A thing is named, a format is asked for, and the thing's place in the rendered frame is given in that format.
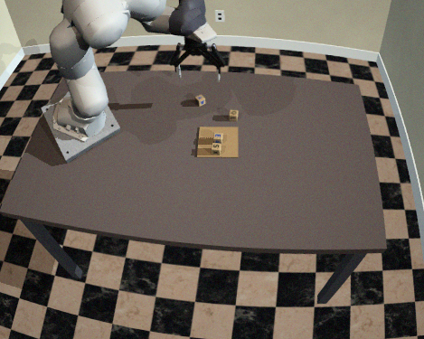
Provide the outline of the wooden letter block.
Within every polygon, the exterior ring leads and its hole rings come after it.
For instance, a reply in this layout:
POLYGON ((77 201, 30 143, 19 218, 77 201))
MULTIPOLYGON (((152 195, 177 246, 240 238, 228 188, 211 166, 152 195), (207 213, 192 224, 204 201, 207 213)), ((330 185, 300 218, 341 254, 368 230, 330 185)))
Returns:
POLYGON ((212 143, 212 155, 220 155, 221 154, 221 144, 212 143))
POLYGON ((195 103, 200 107, 201 105, 205 104, 205 97, 203 95, 195 97, 195 103))
POLYGON ((214 133, 214 135, 213 135, 213 143, 222 144, 222 140, 223 140, 222 133, 214 133))
POLYGON ((238 110, 230 110, 229 120, 237 121, 238 110))

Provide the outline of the tan square mat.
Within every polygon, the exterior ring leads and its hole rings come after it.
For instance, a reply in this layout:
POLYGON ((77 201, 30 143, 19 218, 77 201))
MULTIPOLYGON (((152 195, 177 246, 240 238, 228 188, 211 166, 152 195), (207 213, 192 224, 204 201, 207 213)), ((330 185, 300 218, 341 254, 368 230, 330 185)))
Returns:
POLYGON ((200 127, 197 157, 238 158, 237 127, 200 127), (212 155, 213 135, 222 133, 221 154, 212 155))

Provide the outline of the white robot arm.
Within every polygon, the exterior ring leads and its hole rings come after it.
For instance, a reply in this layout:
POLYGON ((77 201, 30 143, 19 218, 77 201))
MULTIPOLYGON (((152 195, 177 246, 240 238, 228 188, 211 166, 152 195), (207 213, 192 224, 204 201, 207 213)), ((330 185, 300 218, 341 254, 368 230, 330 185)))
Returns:
POLYGON ((50 34, 50 50, 71 96, 57 104, 53 129, 86 142, 105 126, 108 95, 92 48, 116 42, 130 18, 149 33, 184 36, 199 43, 217 37, 205 19, 204 0, 179 0, 177 8, 165 4, 166 0, 62 0, 63 21, 50 34))

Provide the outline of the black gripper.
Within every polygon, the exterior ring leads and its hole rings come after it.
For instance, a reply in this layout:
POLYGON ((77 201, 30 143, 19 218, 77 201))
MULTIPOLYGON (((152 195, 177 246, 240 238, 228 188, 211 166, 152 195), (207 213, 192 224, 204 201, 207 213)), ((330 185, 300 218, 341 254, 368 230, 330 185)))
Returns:
POLYGON ((177 44, 176 51, 169 64, 170 66, 174 65, 175 72, 177 74, 177 80, 180 80, 181 78, 180 63, 191 54, 192 56, 202 55, 204 58, 210 61, 216 67, 217 82, 219 82, 221 67, 225 67, 225 60, 222 58, 218 50, 217 49, 215 50, 215 49, 216 49, 215 43, 213 43, 212 45, 207 45, 207 43, 201 44, 191 38, 188 39, 184 37, 184 44, 180 44, 180 43, 177 44), (186 52, 177 61, 175 61, 179 51, 181 51, 183 48, 186 50, 186 52), (216 59, 207 51, 207 49, 210 49, 210 51, 213 53, 216 59))

